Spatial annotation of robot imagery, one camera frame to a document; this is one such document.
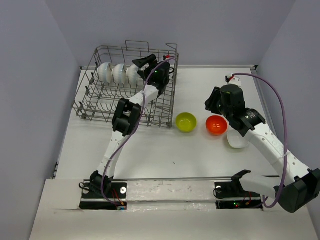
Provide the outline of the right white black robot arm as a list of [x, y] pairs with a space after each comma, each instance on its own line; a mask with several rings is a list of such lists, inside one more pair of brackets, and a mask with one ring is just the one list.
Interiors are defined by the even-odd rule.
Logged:
[[279, 180], [242, 170], [232, 176], [231, 182], [223, 184], [221, 192], [216, 192], [219, 199], [229, 198], [231, 193], [242, 196], [252, 192], [277, 200], [285, 211], [295, 213], [318, 197], [320, 170], [309, 168], [285, 150], [262, 115], [246, 107], [244, 93], [239, 86], [215, 87], [205, 101], [205, 109], [224, 116], [241, 137], [256, 147], [279, 176], [285, 178]]

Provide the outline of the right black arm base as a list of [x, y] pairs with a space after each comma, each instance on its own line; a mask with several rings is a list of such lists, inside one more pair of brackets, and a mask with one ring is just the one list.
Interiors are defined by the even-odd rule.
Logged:
[[243, 189], [240, 179], [250, 174], [250, 170], [242, 170], [231, 177], [231, 181], [214, 183], [213, 196], [218, 199], [217, 209], [263, 209], [258, 193]]

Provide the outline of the white round bowl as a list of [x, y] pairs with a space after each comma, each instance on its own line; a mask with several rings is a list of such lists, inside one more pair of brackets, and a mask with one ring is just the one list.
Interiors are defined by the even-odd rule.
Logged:
[[113, 79], [112, 69], [113, 67], [110, 62], [102, 63], [97, 69], [99, 80], [105, 84], [111, 83]]
[[112, 70], [113, 80], [116, 84], [125, 84], [127, 79], [127, 67], [121, 63], [116, 65]]
[[139, 71], [139, 70], [140, 70], [140, 69], [139, 69], [135, 64], [131, 65], [131, 66], [127, 69], [127, 71], [126, 71], [126, 76], [127, 76], [128, 82], [129, 82], [130, 84], [132, 84], [132, 85], [137, 84], [137, 82], [138, 82], [138, 80], [139, 80], [139, 78], [140, 78], [140, 76], [139, 76], [139, 74], [138, 74], [138, 71]]

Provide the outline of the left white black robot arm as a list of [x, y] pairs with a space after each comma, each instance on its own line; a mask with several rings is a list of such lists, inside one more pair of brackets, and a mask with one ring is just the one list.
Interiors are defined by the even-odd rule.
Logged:
[[130, 98], [121, 98], [112, 118], [112, 135], [98, 168], [89, 178], [89, 188], [97, 196], [104, 198], [110, 194], [116, 165], [125, 144], [138, 130], [145, 107], [158, 99], [170, 82], [170, 61], [174, 56], [166, 55], [157, 61], [155, 54], [134, 59], [137, 74], [143, 79], [143, 88]]

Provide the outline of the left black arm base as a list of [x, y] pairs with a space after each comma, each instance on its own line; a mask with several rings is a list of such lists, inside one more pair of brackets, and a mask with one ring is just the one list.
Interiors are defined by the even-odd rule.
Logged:
[[78, 184], [81, 189], [79, 208], [81, 210], [124, 211], [127, 209], [126, 182], [102, 177], [98, 171]]

